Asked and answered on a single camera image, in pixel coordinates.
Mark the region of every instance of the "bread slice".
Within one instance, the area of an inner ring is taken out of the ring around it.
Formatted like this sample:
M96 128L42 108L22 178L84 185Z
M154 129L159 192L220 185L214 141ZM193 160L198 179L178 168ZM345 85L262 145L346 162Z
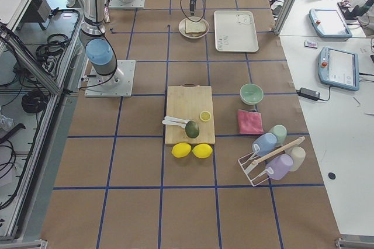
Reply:
M191 20L186 20L185 21L185 30L186 34L191 34L193 35L201 35L206 32L206 25L204 22L193 22Z

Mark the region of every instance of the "red cloth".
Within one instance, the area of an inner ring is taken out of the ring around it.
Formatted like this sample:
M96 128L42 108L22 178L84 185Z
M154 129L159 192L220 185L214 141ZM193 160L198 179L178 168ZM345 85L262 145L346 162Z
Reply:
M260 113L238 110L238 122L240 134L263 134L262 119Z

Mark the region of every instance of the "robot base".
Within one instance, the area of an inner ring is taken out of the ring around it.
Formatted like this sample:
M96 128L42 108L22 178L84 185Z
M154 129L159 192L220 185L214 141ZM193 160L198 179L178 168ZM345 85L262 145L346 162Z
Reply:
M135 74L135 60L118 60L117 71L115 77L119 79L112 87L98 85L97 87L86 88L86 97L130 97L133 90L133 81ZM91 75L96 75L95 69L92 67ZM88 80L87 86L97 84L97 79Z
M125 3L121 0L110 0L110 9L133 9L133 8L144 8L146 0L133 0L132 2Z

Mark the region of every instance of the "purple cup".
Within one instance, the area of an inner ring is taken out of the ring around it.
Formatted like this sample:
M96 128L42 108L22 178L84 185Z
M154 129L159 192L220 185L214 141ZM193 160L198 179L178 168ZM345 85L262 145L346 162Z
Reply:
M282 179L292 168L293 160L288 154L281 154L266 165L266 173L274 180Z
M272 133L265 133L259 136L252 144L252 151L255 152L255 144L258 145L259 151L257 155L263 157L265 154L270 153L275 148L276 136Z

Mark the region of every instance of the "wooden cutting board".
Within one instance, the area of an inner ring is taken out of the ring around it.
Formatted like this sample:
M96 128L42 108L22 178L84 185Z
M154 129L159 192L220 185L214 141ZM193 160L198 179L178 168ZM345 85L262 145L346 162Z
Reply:
M199 118L200 112L204 110L212 114L208 122L203 122ZM166 125L166 145L181 142L189 144L214 144L216 142L211 87L168 87L166 115L194 120L200 128L200 134L192 139L187 137L185 130L180 126Z

